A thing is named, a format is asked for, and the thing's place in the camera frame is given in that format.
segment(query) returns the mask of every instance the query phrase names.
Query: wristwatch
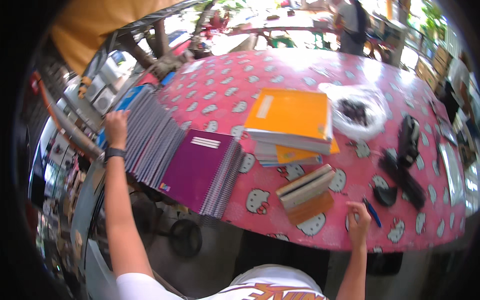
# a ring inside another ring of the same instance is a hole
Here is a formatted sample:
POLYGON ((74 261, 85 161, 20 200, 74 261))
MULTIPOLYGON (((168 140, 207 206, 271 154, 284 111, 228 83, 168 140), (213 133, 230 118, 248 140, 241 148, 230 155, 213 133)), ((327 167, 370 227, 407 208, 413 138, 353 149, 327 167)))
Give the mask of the wristwatch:
POLYGON ((105 160, 104 163, 106 164, 108 159, 112 156, 121 156, 123 157, 123 160, 125 160, 125 157, 127 156, 127 152, 125 150, 117 149, 117 148, 110 148, 108 147, 105 150, 105 160))

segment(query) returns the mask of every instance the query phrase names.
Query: man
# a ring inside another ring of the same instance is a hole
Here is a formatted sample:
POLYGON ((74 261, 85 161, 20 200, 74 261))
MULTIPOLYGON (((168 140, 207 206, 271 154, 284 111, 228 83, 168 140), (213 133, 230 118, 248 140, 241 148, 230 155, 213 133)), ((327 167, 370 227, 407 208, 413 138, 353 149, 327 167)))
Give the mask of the man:
POLYGON ((468 100, 468 84, 470 82, 470 73, 467 68, 467 56, 465 52, 460 53, 457 59, 452 60, 448 70, 447 80, 445 81, 444 93, 440 96, 440 101, 445 104, 448 119, 453 124, 458 108, 462 108, 466 115, 475 122, 472 106, 468 100))
MULTIPOLYGON (((166 291, 153 276, 145 248, 132 215, 124 168, 129 111, 106 115, 105 133, 109 143, 105 177, 105 215, 108 247, 113 273, 123 300, 180 300, 166 291)), ((367 232, 371 217, 364 204, 347 202, 352 255, 337 300, 365 299, 367 232)), ((324 299, 320 287, 306 273, 281 265, 261 265, 237 276, 230 286, 204 300, 241 300, 248 297, 283 299, 301 293, 302 299, 324 299)))
POLYGON ((343 27, 340 52, 363 56, 363 44, 367 40, 366 31, 370 27, 370 18, 358 0, 351 0, 351 3, 340 6, 335 17, 335 26, 343 27))

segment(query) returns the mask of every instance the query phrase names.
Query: pink tablecloth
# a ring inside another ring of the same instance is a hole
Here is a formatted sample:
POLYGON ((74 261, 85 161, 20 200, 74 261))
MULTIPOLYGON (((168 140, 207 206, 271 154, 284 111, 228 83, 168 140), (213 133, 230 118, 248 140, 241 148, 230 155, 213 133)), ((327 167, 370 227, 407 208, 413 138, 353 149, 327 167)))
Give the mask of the pink tablecloth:
POLYGON ((294 243, 331 250, 348 250, 346 201, 367 196, 383 227, 372 222, 367 245, 371 252, 423 249, 456 239, 464 231, 465 205, 450 205, 443 161, 436 172, 436 150, 432 132, 436 119, 428 105, 434 98, 427 84, 413 74, 383 63, 353 55, 302 49, 271 49, 235 52, 204 59, 197 70, 181 74, 184 66, 159 95, 161 102, 175 110, 174 117, 184 126, 221 133, 241 139, 247 153, 231 199, 222 218, 235 226, 294 243), (327 70, 329 75, 310 66, 327 70), (339 85, 375 84, 388 100, 391 110, 385 130, 367 143, 356 143, 334 131, 341 153, 324 156, 337 176, 330 186, 335 205, 300 226, 288 222, 275 190, 290 180, 310 172, 315 166, 289 165, 263 168, 255 161, 255 141, 243 132, 247 118, 263 87, 315 91, 322 82, 339 85), (420 122, 420 156, 410 173, 427 193, 421 212, 405 199, 399 189, 396 204, 379 205, 372 186, 394 186, 377 167, 383 148, 397 148, 398 126, 402 115, 420 122))

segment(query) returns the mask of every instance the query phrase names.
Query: blue pen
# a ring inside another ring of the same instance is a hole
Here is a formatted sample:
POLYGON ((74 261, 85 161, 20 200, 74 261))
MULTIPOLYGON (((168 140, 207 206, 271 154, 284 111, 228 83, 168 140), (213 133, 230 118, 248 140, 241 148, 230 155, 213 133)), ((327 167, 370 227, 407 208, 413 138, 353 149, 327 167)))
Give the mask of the blue pen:
POLYGON ((365 206, 367 207, 368 211, 370 214, 373 216, 375 219, 375 222, 377 223, 378 227, 382 227, 382 223, 380 223, 380 219, 377 215, 377 212, 373 209, 373 206, 367 201, 367 198, 363 197, 363 203, 365 203, 365 206))

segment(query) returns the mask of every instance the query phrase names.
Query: plastic bag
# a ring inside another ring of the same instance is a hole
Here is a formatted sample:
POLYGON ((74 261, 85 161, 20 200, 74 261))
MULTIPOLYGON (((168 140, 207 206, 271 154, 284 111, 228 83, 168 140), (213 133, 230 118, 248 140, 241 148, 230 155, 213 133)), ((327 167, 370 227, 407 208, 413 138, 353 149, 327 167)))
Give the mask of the plastic bag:
POLYGON ((332 104, 333 126, 348 138, 368 141, 384 130, 387 101, 374 85, 319 84, 332 104))

